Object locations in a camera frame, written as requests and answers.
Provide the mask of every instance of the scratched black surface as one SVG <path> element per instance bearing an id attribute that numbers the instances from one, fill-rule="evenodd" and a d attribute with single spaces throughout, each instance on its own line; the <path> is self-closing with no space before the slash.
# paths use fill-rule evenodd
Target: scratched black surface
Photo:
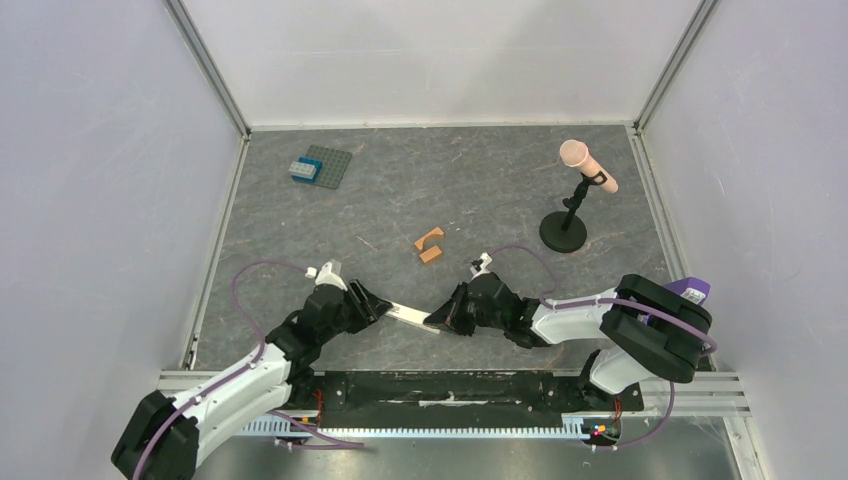
<path id="1" fill-rule="evenodd" d="M 573 254 L 546 250 L 541 219 L 579 182 L 558 159 L 568 138 L 585 141 L 616 177 L 614 195 L 595 189 L 580 209 L 589 230 Z M 354 154 L 338 190 L 295 183 L 289 164 L 310 145 Z M 421 265 L 412 242 L 434 226 L 444 256 Z M 238 317 L 229 281 L 244 264 L 282 258 L 320 266 L 342 262 L 377 295 L 433 310 L 469 278 L 481 252 L 519 242 L 543 253 L 561 278 L 554 298 L 596 293 L 623 274 L 669 279 L 656 229 L 623 126 L 509 126 L 263 132 L 253 134 L 227 227 L 200 335 L 196 369 L 222 369 L 253 344 Z M 535 260 L 504 252 L 492 264 L 513 291 L 550 285 Z M 243 304 L 268 331 L 300 308 L 311 291 L 301 275 L 260 267 L 239 284 Z M 579 369 L 598 341 L 521 349 L 500 332 L 473 338 L 432 335 L 384 318 L 324 347 L 319 370 Z"/>

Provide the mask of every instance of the metal corner post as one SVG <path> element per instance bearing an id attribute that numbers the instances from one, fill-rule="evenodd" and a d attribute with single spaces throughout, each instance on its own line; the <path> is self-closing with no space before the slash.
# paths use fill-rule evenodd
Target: metal corner post
<path id="1" fill-rule="evenodd" d="M 227 84 L 224 82 L 224 78 L 221 76 L 221 72 L 215 65 L 215 61 L 212 60 L 212 55 L 209 54 L 209 50 L 203 43 L 200 32 L 197 31 L 197 27 L 191 20 L 191 15 L 189 15 L 185 4 L 182 0 L 163 0 L 163 2 L 171 13 L 174 23 L 179 27 L 189 50 L 191 50 L 191 53 L 197 60 L 198 66 L 203 71 L 203 75 L 209 81 L 212 89 L 215 90 L 218 99 L 221 100 L 221 104 L 224 106 L 227 116 L 230 117 L 233 127 L 235 127 L 243 139 L 246 139 L 250 134 L 250 126 L 241 114 L 235 99 L 233 99 L 233 95 L 230 93 Z"/>
<path id="2" fill-rule="evenodd" d="M 698 39 L 698 36 L 701 34 L 704 25 L 707 23 L 707 20 L 709 20 L 715 10 L 715 6 L 718 5 L 718 2 L 719 0 L 701 0 L 701 3 L 698 4 L 698 8 L 695 9 L 695 14 L 692 15 L 692 20 L 689 21 L 689 25 L 687 25 L 686 30 L 683 31 L 683 35 L 677 42 L 677 46 L 674 47 L 674 51 L 660 74 L 660 78 L 657 80 L 656 85 L 654 85 L 654 89 L 651 90 L 651 94 L 648 95 L 648 100 L 645 102 L 645 106 L 642 107 L 642 111 L 639 112 L 639 116 L 636 118 L 634 126 L 637 134 L 641 135 L 645 130 L 645 127 L 648 125 L 648 122 L 651 121 L 651 117 L 653 117 L 656 112 L 657 106 L 665 96 L 668 88 L 671 86 L 671 82 L 674 80 L 674 77 L 677 76 L 677 72 L 680 70 L 680 67 L 683 65 L 686 57 L 689 56 L 689 52 L 692 50 L 695 40 Z"/>

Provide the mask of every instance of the blue lego brick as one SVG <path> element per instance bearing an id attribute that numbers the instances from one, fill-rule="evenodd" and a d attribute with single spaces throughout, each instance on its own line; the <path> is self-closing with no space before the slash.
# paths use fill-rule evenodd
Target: blue lego brick
<path id="1" fill-rule="evenodd" d="M 289 167 L 292 180 L 303 183 L 315 183 L 318 174 L 321 173 L 322 162 L 311 158 L 300 157 Z"/>

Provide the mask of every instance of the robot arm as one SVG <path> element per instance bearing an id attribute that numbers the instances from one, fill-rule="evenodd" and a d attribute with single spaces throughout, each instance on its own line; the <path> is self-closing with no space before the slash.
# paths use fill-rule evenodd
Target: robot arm
<path id="1" fill-rule="evenodd" d="M 196 388 L 172 398 L 154 391 L 139 403 L 112 453 L 112 463 L 126 478 L 133 477 L 155 432 L 180 406 L 194 401 L 159 439 L 143 465 L 142 477 L 191 478 L 215 448 L 246 424 L 309 397 L 307 385 L 314 373 L 309 365 L 324 344 L 340 333 L 359 332 L 391 308 L 358 281 L 342 280 L 332 261 L 317 273 L 315 283 L 303 308 L 272 330 L 263 346 Z M 245 365 L 248 369 L 234 376 Z"/>
<path id="2" fill-rule="evenodd" d="M 625 275 L 615 288 L 566 301 L 519 298 L 488 270 L 483 254 L 472 262 L 473 278 L 460 283 L 451 299 L 424 321 L 459 335 L 476 327 L 498 328 L 523 348 L 547 347 L 569 340 L 609 339 L 616 345 L 593 353 L 581 373 L 577 395 L 586 408 L 608 402 L 628 386 L 652 377 L 677 383 L 693 380 L 702 342 L 669 322 L 645 315 L 647 306 L 680 319 L 706 334 L 710 314 L 689 299 L 702 291 L 677 294 L 639 275 Z"/>

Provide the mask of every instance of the wooden block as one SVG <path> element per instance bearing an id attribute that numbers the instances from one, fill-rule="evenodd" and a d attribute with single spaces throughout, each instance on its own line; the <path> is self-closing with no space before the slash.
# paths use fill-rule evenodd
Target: wooden block
<path id="1" fill-rule="evenodd" d="M 437 258 L 442 256 L 442 249 L 439 247 L 433 247 L 427 249 L 426 252 L 422 253 L 418 257 L 421 258 L 421 261 L 424 262 L 424 265 L 429 265 L 431 262 L 436 260 Z"/>
<path id="2" fill-rule="evenodd" d="M 416 240 L 415 241 L 415 248 L 417 248 L 419 252 L 423 252 L 424 251 L 424 243 L 429 242 L 430 240 L 441 240 L 443 238 L 445 238 L 445 232 L 443 232 L 441 228 L 436 227 L 436 228 L 430 230 L 430 233 L 428 233 L 427 235 L 424 235 L 423 237 Z"/>

